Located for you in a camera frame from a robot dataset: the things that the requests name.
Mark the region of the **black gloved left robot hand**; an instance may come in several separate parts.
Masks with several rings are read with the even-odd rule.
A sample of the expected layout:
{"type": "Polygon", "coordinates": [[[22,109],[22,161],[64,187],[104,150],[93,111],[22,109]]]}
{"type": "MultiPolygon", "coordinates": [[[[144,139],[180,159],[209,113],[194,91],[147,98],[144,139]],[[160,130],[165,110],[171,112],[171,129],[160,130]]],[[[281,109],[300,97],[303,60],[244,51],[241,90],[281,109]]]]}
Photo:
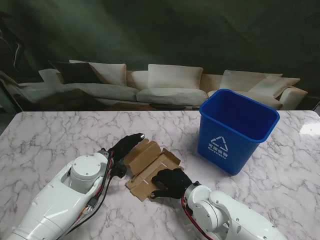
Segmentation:
{"type": "Polygon", "coordinates": [[[144,133],[135,133],[127,135],[118,141],[116,145],[108,150],[113,162],[117,163],[123,159],[136,145],[145,138],[144,133]]]}

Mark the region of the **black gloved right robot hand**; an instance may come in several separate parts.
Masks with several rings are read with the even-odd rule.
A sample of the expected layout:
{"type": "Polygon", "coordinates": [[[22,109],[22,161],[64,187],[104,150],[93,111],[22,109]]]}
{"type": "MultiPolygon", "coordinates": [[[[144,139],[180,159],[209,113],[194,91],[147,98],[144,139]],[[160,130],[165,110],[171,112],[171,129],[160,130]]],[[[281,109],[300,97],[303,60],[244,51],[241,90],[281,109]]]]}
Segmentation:
{"type": "Polygon", "coordinates": [[[159,188],[150,194],[151,199],[173,198],[181,199],[186,189],[193,184],[181,168],[160,170],[151,182],[159,188]]]}

